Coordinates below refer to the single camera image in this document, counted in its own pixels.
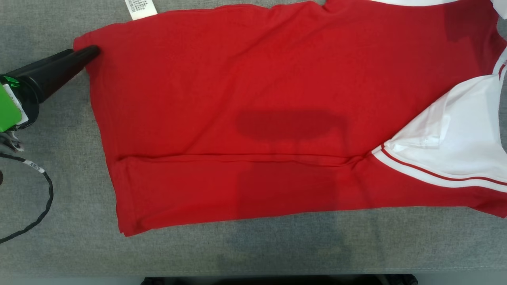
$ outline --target gray fabric surface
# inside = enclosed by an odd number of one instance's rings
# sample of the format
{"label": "gray fabric surface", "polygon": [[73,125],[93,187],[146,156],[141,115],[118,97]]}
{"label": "gray fabric surface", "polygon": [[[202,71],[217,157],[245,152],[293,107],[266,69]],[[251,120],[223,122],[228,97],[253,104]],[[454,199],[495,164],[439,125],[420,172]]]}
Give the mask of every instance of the gray fabric surface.
{"label": "gray fabric surface", "polygon": [[[234,0],[155,0],[159,12]],[[291,0],[247,0],[271,6]],[[0,73],[70,48],[75,37],[129,21],[123,0],[2,0]],[[507,22],[500,22],[507,33]],[[126,238],[79,74],[20,131],[23,156],[54,181],[42,224],[0,245],[0,275],[249,275],[419,272],[507,268],[507,221],[467,208],[387,208],[172,227]],[[507,142],[507,100],[500,108]],[[0,160],[0,236],[33,221],[47,185],[25,165]]]}

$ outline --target red t-shirt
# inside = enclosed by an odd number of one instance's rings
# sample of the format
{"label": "red t-shirt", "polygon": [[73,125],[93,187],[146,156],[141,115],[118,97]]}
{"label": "red t-shirt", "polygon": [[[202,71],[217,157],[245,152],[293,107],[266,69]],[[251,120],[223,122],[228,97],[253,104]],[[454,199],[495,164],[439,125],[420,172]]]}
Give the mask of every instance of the red t-shirt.
{"label": "red t-shirt", "polygon": [[499,73],[497,18],[489,0],[328,0],[169,11],[77,38],[102,50],[87,70],[120,231],[397,206],[507,216],[501,175],[498,189],[434,184],[377,148]]}

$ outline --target black cable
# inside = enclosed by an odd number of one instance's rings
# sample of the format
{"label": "black cable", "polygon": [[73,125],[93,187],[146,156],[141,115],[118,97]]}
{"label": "black cable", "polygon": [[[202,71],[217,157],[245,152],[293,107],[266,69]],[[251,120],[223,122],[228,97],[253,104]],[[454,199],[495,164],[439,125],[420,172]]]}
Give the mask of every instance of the black cable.
{"label": "black cable", "polygon": [[20,230],[20,231],[17,231],[7,237],[4,237],[4,238],[1,238],[0,239],[0,244],[6,242],[6,241],[9,241],[17,236],[20,236],[24,233],[26,233],[27,231],[33,229],[35,226],[37,226],[38,224],[40,224],[40,222],[44,219],[44,217],[48,214],[49,212],[49,209],[51,208],[51,204],[53,203],[53,182],[51,181],[51,179],[49,178],[48,174],[46,173],[46,171],[42,168],[40,168],[38,165],[36,165],[35,163],[29,161],[29,160],[26,160],[24,158],[21,158],[21,157],[17,157],[17,156],[12,156],[12,155],[8,155],[8,154],[4,154],[4,153],[0,153],[0,157],[3,157],[3,158],[7,158],[7,159],[12,159],[12,160],[17,160],[19,162],[22,162],[24,164],[27,164],[29,166],[31,166],[32,168],[34,168],[35,170],[37,170],[38,172],[42,173],[42,175],[44,175],[44,177],[46,178],[46,180],[48,181],[48,184],[49,184],[49,200],[48,200],[48,203],[46,204],[46,209],[44,210],[44,212],[42,212],[42,214],[37,218],[37,220],[33,223],[31,223],[30,225],[28,225],[26,228],[24,228],[23,230]]}

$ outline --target green block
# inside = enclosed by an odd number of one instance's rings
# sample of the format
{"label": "green block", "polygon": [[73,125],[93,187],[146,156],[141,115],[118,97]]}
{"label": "green block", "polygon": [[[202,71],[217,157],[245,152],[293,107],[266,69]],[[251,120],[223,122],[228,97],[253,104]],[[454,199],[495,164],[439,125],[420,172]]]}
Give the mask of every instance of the green block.
{"label": "green block", "polygon": [[5,132],[21,121],[21,111],[16,107],[11,97],[0,85],[0,132]]}

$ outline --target folded garment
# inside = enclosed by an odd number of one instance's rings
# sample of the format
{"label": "folded garment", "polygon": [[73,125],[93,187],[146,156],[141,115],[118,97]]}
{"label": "folded garment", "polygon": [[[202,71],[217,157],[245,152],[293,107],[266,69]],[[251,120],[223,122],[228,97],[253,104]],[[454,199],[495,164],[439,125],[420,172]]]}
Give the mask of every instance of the folded garment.
{"label": "folded garment", "polygon": [[75,40],[120,231],[309,211],[507,216],[490,1],[170,11]]}

